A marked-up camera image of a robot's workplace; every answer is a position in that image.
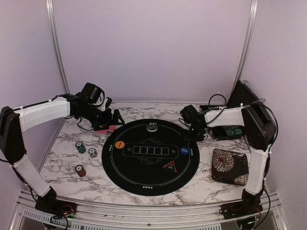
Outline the blue small blind button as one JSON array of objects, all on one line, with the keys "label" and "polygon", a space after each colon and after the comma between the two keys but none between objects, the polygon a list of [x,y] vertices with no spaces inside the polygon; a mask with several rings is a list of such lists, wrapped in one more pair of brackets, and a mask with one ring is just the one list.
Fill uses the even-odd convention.
[{"label": "blue small blind button", "polygon": [[180,154],[182,155],[190,155],[190,150],[187,147],[181,147],[180,148]]}]

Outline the black dealer button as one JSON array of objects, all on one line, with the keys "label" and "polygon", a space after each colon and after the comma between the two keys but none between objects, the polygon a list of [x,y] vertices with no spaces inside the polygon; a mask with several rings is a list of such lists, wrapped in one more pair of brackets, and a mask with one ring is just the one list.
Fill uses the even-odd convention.
[{"label": "black dealer button", "polygon": [[158,125],[157,123],[150,123],[147,125],[146,129],[149,131],[149,132],[155,132],[158,130]]}]

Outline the grey poker chip stack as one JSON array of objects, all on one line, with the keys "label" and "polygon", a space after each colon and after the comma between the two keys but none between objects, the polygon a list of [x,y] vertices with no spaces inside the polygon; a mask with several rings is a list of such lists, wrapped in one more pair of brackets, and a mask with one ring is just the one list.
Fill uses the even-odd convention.
[{"label": "grey poker chip stack", "polygon": [[91,158],[96,158],[97,155],[98,155],[98,152],[97,152],[96,148],[90,148],[90,149],[88,150],[88,154],[89,154],[89,156],[90,156]]}]

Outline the red triangle all-in marker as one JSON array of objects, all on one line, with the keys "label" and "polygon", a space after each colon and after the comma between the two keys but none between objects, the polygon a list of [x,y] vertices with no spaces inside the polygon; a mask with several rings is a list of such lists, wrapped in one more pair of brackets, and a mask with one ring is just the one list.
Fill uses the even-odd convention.
[{"label": "red triangle all-in marker", "polygon": [[173,173],[177,173],[175,161],[171,161],[171,162],[167,163],[166,165],[163,166],[163,169],[168,170],[168,171],[173,172]]}]

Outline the orange big blind button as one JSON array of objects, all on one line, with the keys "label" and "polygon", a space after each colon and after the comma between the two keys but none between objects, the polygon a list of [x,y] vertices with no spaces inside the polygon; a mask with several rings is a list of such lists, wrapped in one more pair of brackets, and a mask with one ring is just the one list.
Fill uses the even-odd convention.
[{"label": "orange big blind button", "polygon": [[115,148],[117,148],[117,149],[122,149],[122,148],[124,148],[124,146],[125,146],[125,142],[124,141],[117,141],[115,143]]}]

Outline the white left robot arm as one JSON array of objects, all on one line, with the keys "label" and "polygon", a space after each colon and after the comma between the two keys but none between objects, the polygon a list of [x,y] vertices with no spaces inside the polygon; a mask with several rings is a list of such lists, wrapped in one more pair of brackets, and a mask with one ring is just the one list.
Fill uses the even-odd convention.
[{"label": "white left robot arm", "polygon": [[35,141],[30,144],[30,135],[38,137],[37,131],[47,133],[46,128],[54,121],[75,118],[87,120],[91,130],[108,130],[111,126],[120,126],[125,122],[118,109],[111,109],[111,98],[92,83],[86,83],[76,93],[64,93],[52,99],[22,105],[5,106],[0,110],[0,150],[3,162],[8,163],[40,197],[41,204],[50,213],[60,210],[60,202],[53,197],[54,192],[38,171],[33,155],[28,150],[42,149]]}]

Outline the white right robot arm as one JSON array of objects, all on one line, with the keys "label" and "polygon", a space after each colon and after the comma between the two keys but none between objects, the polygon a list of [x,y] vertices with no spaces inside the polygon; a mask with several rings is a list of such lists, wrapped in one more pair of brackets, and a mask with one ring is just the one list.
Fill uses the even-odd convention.
[{"label": "white right robot arm", "polygon": [[262,103],[241,104],[237,107],[219,106],[205,112],[198,112],[193,105],[185,106],[181,111],[189,129],[184,132],[187,142],[204,140],[204,131],[209,127],[242,126],[251,159],[248,180],[238,203],[238,211],[247,215],[256,207],[253,196],[263,190],[268,157],[278,135],[277,120],[273,111]]}]

